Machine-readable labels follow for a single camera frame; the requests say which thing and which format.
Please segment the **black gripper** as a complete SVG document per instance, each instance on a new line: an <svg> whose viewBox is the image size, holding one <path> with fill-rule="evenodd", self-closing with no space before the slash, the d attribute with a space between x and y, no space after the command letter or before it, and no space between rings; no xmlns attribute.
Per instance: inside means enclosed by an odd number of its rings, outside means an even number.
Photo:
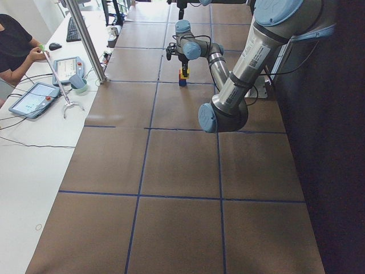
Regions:
<svg viewBox="0 0 365 274"><path fill-rule="evenodd" d="M188 69L189 59L184 54L179 54L178 59L181 62L181 68L185 70Z"/></svg>

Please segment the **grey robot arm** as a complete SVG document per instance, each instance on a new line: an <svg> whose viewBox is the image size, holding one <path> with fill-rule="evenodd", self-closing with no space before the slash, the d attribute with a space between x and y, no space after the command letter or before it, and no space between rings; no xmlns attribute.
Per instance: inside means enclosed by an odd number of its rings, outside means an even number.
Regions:
<svg viewBox="0 0 365 274"><path fill-rule="evenodd" d="M243 128L248 119L244 96L279 46L334 32L338 1L256 1L245 49L232 71L226 66L222 46L192 34L190 22L183 19L186 2L178 7L176 42L167 48L167 58L178 56L183 76L190 60L203 57L208 61L219 93L199 108L198 121L205 132L216 133Z"/></svg>
<svg viewBox="0 0 365 274"><path fill-rule="evenodd" d="M211 0L167 0L167 4L176 3L177 8L179 9L179 20L184 19L184 12L190 3L192 6L197 7L199 5L207 6L211 4L213 1Z"/></svg>

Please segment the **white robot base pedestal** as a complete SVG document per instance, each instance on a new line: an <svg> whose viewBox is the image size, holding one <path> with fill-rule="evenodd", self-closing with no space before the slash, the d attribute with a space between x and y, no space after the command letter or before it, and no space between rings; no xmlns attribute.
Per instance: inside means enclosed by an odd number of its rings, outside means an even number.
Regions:
<svg viewBox="0 0 365 274"><path fill-rule="evenodd" d="M245 98L258 98L267 99L269 97L267 87L270 85L269 78L267 76L259 76L252 87L245 95Z"/></svg>

